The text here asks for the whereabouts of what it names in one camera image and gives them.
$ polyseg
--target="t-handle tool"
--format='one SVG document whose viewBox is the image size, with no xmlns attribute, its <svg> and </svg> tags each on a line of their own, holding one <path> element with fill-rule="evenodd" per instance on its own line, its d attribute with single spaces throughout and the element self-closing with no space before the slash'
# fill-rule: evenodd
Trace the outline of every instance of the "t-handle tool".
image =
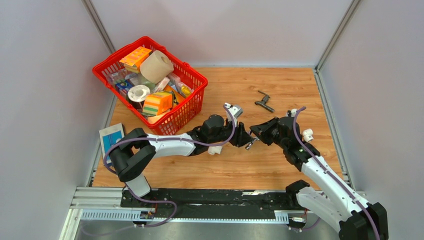
<svg viewBox="0 0 424 240">
<path fill-rule="evenodd" d="M 265 95 L 261 101 L 255 101 L 254 104 L 259 105 L 261 107 L 263 107 L 264 109 L 270 111 L 271 113 L 273 113 L 275 110 L 274 108 L 270 107 L 267 105 L 268 100 L 271 98 L 268 94 L 266 94 L 265 92 L 258 90 L 259 93 Z"/>
</svg>

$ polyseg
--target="red plastic basket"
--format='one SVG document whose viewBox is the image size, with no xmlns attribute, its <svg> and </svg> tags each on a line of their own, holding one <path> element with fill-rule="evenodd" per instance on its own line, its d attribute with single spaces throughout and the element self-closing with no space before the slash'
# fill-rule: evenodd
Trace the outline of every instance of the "red plastic basket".
<svg viewBox="0 0 424 240">
<path fill-rule="evenodd" d="M 152 51 L 159 50 L 164 53 L 174 65 L 173 72 L 181 78 L 183 83 L 193 89 L 193 93 L 190 94 L 190 96 L 153 124 L 150 124 L 107 80 L 109 74 L 124 68 L 119 60 L 140 46 L 151 49 Z M 159 45 L 148 36 L 143 36 L 137 41 L 114 52 L 106 58 L 106 60 L 97 64 L 92 69 L 92 72 L 126 105 L 128 109 L 157 135 L 173 135 L 194 118 L 202 110 L 203 93 L 205 87 L 208 85 L 206 77 L 194 70 L 187 62 L 180 61 L 169 53 L 164 46 Z"/>
</svg>

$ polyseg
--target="tape roll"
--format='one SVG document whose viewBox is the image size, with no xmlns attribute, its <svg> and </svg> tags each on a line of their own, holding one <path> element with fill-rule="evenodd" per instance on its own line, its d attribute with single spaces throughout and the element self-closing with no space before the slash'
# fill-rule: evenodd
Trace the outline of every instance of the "tape roll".
<svg viewBox="0 0 424 240">
<path fill-rule="evenodd" d="M 161 51 L 154 51 L 140 65 L 140 73 L 150 82 L 157 84 L 174 71 L 171 60 Z"/>
<path fill-rule="evenodd" d="M 150 88 L 145 85 L 133 86 L 126 95 L 126 100 L 137 110 L 143 110 L 143 102 L 150 94 Z"/>
</svg>

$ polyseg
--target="wooden floor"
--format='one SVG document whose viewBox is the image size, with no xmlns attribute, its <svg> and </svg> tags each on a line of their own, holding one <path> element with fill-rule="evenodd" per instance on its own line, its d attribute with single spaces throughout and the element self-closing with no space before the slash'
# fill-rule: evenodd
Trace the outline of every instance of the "wooden floor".
<svg viewBox="0 0 424 240">
<path fill-rule="evenodd" d="M 310 68 L 197 68 L 209 81 L 204 92 L 200 114 L 191 120 L 178 134 L 199 126 L 212 114 L 225 117 L 223 103 L 240 105 L 244 113 L 239 118 L 249 131 L 249 126 L 264 123 L 273 117 L 283 117 L 287 110 L 306 106 L 298 118 L 300 130 L 311 128 L 311 143 L 325 157 L 329 166 L 341 176 L 341 168 L 327 124 L 323 104 Z M 261 90 L 270 95 L 268 105 L 275 109 L 270 113 L 254 104 L 262 99 Z M 119 100 L 111 125 L 122 123 L 128 133 L 145 125 Z M 201 188 L 284 190 L 303 179 L 319 189 L 308 177 L 290 165 L 283 150 L 276 145 L 256 142 L 247 151 L 227 143 L 221 155 L 203 153 L 198 156 L 168 156 L 153 159 L 144 170 L 152 188 Z M 108 172 L 99 162 L 93 187 L 122 187 L 118 177 Z"/>
</svg>

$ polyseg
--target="white wall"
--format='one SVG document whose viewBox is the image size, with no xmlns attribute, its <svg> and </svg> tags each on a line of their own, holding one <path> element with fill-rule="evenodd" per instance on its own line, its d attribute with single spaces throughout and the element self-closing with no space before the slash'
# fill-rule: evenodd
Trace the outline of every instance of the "white wall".
<svg viewBox="0 0 424 240">
<path fill-rule="evenodd" d="M 424 1 L 364 0 L 322 70 L 353 183 L 422 239 Z"/>
<path fill-rule="evenodd" d="M 315 66 L 351 0 L 92 2 L 116 49 L 147 35 L 193 66 Z"/>
<path fill-rule="evenodd" d="M 107 49 L 80 0 L 2 1 L 0 239 L 56 240 L 112 99 Z"/>
</svg>

